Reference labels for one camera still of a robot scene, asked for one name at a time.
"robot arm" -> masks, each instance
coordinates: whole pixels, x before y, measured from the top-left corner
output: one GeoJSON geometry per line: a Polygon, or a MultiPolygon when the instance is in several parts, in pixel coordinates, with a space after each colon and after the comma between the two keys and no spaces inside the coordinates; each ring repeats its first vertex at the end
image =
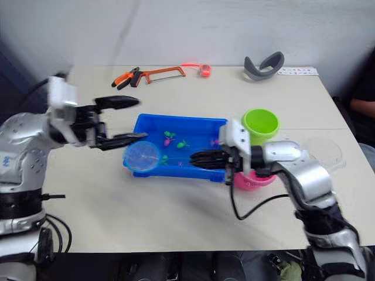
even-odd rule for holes
{"type": "Polygon", "coordinates": [[[237,121],[228,121],[220,128],[219,141],[222,150],[195,153],[191,164],[226,169],[226,184],[232,188],[233,174],[248,173],[250,168],[258,176],[280,175],[326,280],[365,278],[366,261],[358,232],[342,217],[329,173],[309,157],[308,151],[292,141],[250,147],[250,135],[237,121]]]}
{"type": "Polygon", "coordinates": [[[100,121],[103,109],[131,107],[139,103],[136,98],[113,96],[95,102],[78,107],[75,88],[62,78],[51,77],[47,113],[17,114],[0,127],[0,280],[33,276],[33,265],[17,262],[22,255],[38,264],[53,259],[52,234],[42,227],[46,220],[42,201],[64,196],[42,194],[50,150],[67,143],[109,150],[147,136],[125,133],[109,139],[100,121]]]}

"pink cup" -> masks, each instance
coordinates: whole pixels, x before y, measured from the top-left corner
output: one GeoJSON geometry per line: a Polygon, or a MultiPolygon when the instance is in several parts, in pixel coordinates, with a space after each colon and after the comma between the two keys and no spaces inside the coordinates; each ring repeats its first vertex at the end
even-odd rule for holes
{"type": "Polygon", "coordinates": [[[256,191],[263,186],[267,186],[276,179],[276,175],[271,177],[257,177],[255,171],[251,171],[248,176],[243,172],[234,175],[234,186],[247,191],[256,191]]]}

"lime green bowl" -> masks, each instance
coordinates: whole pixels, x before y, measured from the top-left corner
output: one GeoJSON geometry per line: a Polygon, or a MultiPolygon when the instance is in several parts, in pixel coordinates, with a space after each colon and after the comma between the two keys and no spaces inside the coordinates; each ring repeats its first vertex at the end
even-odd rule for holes
{"type": "Polygon", "coordinates": [[[271,111],[251,109],[242,116],[242,125],[250,132],[251,145],[262,145],[279,130],[279,120],[271,111]]]}

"blue plastic tray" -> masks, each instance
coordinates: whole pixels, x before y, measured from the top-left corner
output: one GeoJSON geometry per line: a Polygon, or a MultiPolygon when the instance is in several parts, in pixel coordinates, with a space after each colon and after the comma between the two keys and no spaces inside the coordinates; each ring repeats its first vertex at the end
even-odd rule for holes
{"type": "Polygon", "coordinates": [[[219,137],[219,128],[225,125],[226,119],[195,118],[166,115],[140,114],[134,132],[146,132],[144,141],[152,142],[160,152],[167,155],[166,165],[162,163],[150,172],[133,172],[135,177],[164,176],[190,177],[223,182],[224,170],[206,170],[189,164],[190,155],[205,149],[219,149],[213,142],[219,137]],[[164,146],[164,132],[176,133],[175,140],[164,146]],[[178,149],[179,142],[185,141],[189,146],[178,149]]]}

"black wire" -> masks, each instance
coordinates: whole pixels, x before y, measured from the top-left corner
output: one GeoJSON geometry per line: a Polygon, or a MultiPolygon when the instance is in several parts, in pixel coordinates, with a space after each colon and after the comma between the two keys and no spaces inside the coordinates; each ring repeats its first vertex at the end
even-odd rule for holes
{"type": "Polygon", "coordinates": [[[34,244],[33,248],[31,248],[31,250],[29,251],[29,253],[31,253],[34,250],[34,248],[36,247],[37,244],[39,244],[39,240],[37,241],[37,243],[34,244]]]}
{"type": "Polygon", "coordinates": [[[51,215],[51,214],[46,214],[46,216],[54,218],[56,221],[61,223],[65,227],[66,232],[68,232],[68,244],[67,244],[66,249],[64,251],[65,253],[68,253],[68,251],[70,249],[70,246],[71,246],[71,241],[72,241],[72,234],[71,234],[71,230],[70,230],[69,226],[61,218],[55,217],[54,215],[51,215]]]}
{"type": "MultiPolygon", "coordinates": [[[[62,72],[58,72],[54,76],[66,79],[67,74],[66,73],[62,73],[62,72]]],[[[48,78],[46,78],[46,79],[42,80],[41,82],[36,83],[34,86],[30,87],[28,89],[28,93],[26,94],[26,96],[18,103],[18,106],[21,107],[26,101],[28,101],[30,99],[30,97],[32,96],[32,94],[37,89],[39,89],[41,86],[44,86],[47,83],[48,83],[48,78]]]]}
{"type": "Polygon", "coordinates": [[[59,249],[57,250],[57,252],[61,253],[62,250],[63,250],[63,237],[61,235],[61,232],[60,232],[59,228],[57,227],[57,225],[54,224],[54,222],[52,220],[50,220],[49,218],[46,218],[46,221],[49,222],[49,224],[53,227],[54,231],[57,234],[57,237],[59,239],[59,249]]]}
{"type": "MultiPolygon", "coordinates": [[[[235,170],[232,169],[232,171],[231,171],[231,176],[232,177],[234,176],[234,172],[235,172],[235,170]]],[[[244,215],[241,216],[238,213],[238,210],[237,210],[237,207],[236,207],[236,202],[234,201],[234,180],[232,179],[232,181],[230,183],[230,201],[231,201],[231,204],[232,204],[232,207],[233,207],[234,214],[236,215],[236,218],[238,218],[240,221],[248,218],[253,212],[255,212],[257,209],[259,209],[265,203],[270,202],[270,201],[272,201],[274,199],[284,198],[284,197],[289,197],[289,195],[287,195],[287,194],[280,194],[280,195],[272,196],[272,197],[270,197],[270,198],[268,198],[268,199],[260,202],[258,205],[256,205],[254,208],[252,208],[249,212],[247,212],[246,214],[244,214],[244,215]]]]}

